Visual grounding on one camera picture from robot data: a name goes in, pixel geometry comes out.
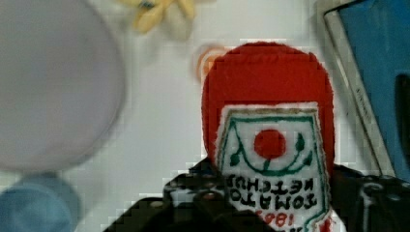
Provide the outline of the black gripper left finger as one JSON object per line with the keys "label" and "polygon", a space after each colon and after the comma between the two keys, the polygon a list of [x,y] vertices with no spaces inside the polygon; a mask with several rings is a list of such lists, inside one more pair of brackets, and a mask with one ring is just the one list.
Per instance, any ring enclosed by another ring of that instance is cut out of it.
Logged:
{"label": "black gripper left finger", "polygon": [[103,232],[277,232],[227,196],[223,178],[203,159],[169,181],[161,197],[138,200]]}

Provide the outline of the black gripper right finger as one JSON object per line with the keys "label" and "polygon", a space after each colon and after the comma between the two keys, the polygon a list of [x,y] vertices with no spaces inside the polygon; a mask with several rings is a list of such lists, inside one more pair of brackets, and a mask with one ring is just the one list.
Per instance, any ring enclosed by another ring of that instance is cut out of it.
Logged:
{"label": "black gripper right finger", "polygon": [[347,232],[410,232],[408,182],[335,164],[331,198]]}

